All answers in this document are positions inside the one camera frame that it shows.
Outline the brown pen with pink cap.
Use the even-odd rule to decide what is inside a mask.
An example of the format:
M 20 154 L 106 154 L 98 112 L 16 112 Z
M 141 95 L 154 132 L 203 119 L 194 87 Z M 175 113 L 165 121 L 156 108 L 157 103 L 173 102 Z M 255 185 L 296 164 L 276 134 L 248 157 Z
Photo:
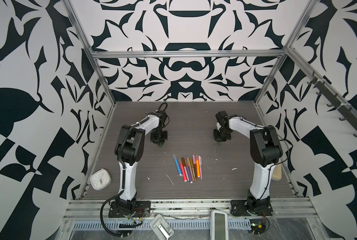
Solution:
M 197 164 L 196 164 L 196 156 L 192 155 L 192 162 L 193 162 L 193 172 L 195 175 L 195 178 L 198 178 L 198 174 L 197 174 Z

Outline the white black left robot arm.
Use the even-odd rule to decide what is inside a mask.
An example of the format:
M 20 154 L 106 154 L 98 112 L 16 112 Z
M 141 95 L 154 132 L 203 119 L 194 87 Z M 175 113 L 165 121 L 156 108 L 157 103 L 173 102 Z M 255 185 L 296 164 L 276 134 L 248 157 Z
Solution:
M 144 152 L 145 137 L 150 134 L 150 141 L 163 146 L 168 139 L 166 127 L 168 115 L 163 110 L 148 113 L 144 119 L 123 125 L 120 129 L 115 155 L 120 166 L 119 193 L 111 202 L 110 218 L 133 215 L 136 208 L 136 169 Z

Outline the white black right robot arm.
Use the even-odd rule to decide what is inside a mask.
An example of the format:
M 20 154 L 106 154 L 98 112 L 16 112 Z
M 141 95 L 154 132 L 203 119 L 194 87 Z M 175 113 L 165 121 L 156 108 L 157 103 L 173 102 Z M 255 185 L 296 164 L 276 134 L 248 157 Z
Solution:
M 220 111 L 216 115 L 216 142 L 231 140 L 231 133 L 238 132 L 249 139 L 250 155 L 254 161 L 254 173 L 246 200 L 232 200 L 233 216 L 271 216 L 270 183 L 274 169 L 283 155 L 279 135 L 274 126 L 254 124 L 242 116 Z

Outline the pink fountain pen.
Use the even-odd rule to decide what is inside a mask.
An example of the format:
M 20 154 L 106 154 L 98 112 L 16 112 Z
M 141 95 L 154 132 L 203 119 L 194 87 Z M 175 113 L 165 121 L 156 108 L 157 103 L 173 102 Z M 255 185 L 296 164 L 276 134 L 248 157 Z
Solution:
M 199 176 L 201 179 L 203 179 L 203 173 L 202 173 L 202 157 L 198 156 L 198 161 L 199 161 Z

